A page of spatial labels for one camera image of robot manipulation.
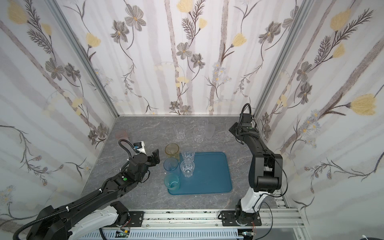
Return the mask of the yellow transparent glass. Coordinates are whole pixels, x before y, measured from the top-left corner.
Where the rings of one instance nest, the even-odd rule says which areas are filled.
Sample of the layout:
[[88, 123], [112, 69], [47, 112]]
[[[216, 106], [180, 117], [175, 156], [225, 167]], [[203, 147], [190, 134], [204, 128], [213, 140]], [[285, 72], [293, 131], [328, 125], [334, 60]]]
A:
[[169, 158], [180, 160], [180, 147], [175, 143], [168, 144], [165, 147], [165, 153]]

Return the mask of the teal plastic tray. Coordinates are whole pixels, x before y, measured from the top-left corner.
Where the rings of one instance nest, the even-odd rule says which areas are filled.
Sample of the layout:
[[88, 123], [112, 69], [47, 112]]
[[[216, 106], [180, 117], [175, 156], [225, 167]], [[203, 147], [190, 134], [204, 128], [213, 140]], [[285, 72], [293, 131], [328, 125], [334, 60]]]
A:
[[168, 189], [171, 195], [200, 195], [229, 193], [232, 181], [227, 156], [223, 152], [195, 154], [195, 170], [191, 177], [180, 175], [179, 181]]

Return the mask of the clear faceted glass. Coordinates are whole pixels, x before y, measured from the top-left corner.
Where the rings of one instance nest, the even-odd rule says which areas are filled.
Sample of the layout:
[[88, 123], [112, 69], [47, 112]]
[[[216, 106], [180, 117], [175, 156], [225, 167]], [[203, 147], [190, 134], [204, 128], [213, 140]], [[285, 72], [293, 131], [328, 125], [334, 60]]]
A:
[[204, 129], [206, 127], [206, 125], [208, 124], [208, 120], [207, 119], [201, 119], [198, 121], [198, 128], [199, 129]]
[[196, 151], [194, 148], [184, 148], [182, 150], [182, 156], [184, 161], [194, 161]]
[[180, 165], [182, 174], [185, 178], [190, 178], [193, 176], [195, 170], [195, 163], [192, 160], [184, 160]]
[[176, 138], [178, 140], [182, 140], [185, 138], [186, 135], [186, 127], [183, 124], [176, 124], [174, 126], [174, 131], [176, 134]]
[[205, 138], [205, 128], [196, 127], [194, 129], [194, 140], [196, 143], [202, 143]]

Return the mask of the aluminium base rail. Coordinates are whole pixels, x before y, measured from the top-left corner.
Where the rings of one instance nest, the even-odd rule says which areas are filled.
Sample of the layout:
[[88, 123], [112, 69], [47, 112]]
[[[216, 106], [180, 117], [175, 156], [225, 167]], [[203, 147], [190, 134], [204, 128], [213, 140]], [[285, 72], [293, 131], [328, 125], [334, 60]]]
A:
[[139, 230], [226, 229], [238, 230], [243, 240], [308, 240], [309, 234], [298, 210], [261, 209], [254, 224], [237, 224], [230, 210], [146, 210], [135, 213], [127, 226], [106, 227], [129, 233]]

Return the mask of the pink transparent glass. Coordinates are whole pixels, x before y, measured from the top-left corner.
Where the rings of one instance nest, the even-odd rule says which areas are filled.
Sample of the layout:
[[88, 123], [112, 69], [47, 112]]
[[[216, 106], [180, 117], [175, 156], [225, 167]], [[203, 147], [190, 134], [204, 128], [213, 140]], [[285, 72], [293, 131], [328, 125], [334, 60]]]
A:
[[129, 140], [129, 135], [128, 135], [128, 132], [126, 130], [118, 130], [116, 133], [115, 133], [115, 138], [117, 140], [121, 140], [121, 139], [124, 139], [124, 140]]

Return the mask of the blue frosted glass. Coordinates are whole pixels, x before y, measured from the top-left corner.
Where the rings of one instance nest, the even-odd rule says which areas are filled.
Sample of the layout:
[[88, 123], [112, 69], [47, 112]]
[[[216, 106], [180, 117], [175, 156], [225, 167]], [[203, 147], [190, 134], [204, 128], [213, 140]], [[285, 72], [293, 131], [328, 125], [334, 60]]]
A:
[[179, 160], [176, 158], [168, 158], [164, 161], [163, 167], [166, 174], [175, 174], [180, 176]]

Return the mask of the white frosted glass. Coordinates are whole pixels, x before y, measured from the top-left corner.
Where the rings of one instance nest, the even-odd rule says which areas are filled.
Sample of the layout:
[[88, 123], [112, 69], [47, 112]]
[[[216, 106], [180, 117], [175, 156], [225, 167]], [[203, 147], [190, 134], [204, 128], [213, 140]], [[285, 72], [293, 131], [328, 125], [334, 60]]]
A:
[[205, 137], [207, 139], [211, 139], [215, 133], [216, 127], [213, 124], [208, 123], [205, 126]]

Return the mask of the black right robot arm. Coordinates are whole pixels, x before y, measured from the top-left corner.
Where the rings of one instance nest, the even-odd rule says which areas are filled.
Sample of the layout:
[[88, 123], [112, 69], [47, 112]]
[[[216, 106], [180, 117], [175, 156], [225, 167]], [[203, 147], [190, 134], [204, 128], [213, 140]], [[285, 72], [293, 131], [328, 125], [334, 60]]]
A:
[[283, 157], [268, 149], [257, 127], [253, 124], [252, 108], [246, 103], [240, 113], [239, 121], [234, 123], [229, 132], [236, 141], [248, 146], [252, 161], [248, 174], [249, 189], [235, 207], [235, 219], [238, 225], [254, 224], [260, 207], [266, 197], [273, 197], [280, 190], [283, 177]]

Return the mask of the green frosted glass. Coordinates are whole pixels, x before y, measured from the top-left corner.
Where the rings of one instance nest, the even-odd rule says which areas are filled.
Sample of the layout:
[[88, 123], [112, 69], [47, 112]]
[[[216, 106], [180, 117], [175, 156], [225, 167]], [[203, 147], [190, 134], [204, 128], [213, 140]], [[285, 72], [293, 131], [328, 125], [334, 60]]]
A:
[[169, 191], [177, 191], [180, 188], [180, 175], [170, 173], [164, 178], [164, 184]]

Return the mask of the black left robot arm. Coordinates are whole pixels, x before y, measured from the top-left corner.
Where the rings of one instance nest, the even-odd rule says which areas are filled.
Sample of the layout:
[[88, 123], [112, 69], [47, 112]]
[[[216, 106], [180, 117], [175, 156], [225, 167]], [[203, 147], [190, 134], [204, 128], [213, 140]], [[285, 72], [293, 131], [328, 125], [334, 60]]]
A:
[[18, 240], [29, 230], [28, 240], [74, 240], [106, 226], [127, 226], [132, 220], [129, 210], [118, 200], [150, 176], [150, 167], [160, 163], [159, 150], [148, 156], [144, 142], [118, 141], [128, 154], [127, 162], [101, 187], [69, 204], [40, 211], [36, 220], [20, 227], [13, 235]]

